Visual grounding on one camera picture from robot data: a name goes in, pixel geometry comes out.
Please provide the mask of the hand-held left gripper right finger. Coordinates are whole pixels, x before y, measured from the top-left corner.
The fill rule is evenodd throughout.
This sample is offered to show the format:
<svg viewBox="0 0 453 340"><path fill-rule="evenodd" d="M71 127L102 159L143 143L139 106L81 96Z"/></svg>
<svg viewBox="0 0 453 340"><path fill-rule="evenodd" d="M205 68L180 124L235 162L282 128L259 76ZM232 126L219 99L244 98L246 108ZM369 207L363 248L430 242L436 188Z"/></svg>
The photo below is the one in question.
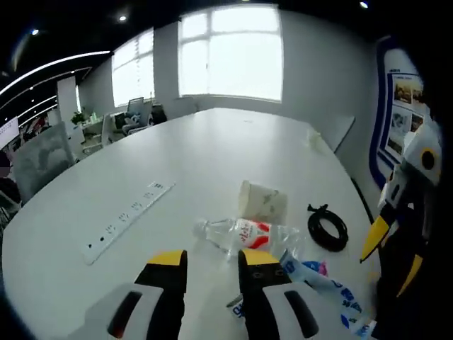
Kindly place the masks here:
<svg viewBox="0 0 453 340"><path fill-rule="evenodd" d="M340 315L305 283L293 282L265 251L238 252L249 339L348 339Z"/></svg>

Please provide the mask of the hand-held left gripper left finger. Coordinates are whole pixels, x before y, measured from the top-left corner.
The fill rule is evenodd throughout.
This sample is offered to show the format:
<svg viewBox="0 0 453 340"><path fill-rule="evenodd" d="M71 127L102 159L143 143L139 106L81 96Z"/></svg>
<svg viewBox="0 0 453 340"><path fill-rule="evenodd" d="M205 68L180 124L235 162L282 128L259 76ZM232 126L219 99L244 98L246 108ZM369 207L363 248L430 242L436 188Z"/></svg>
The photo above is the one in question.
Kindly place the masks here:
<svg viewBox="0 0 453 340"><path fill-rule="evenodd" d="M164 251L132 283L105 294L68 339L177 339L185 312L188 255Z"/></svg>

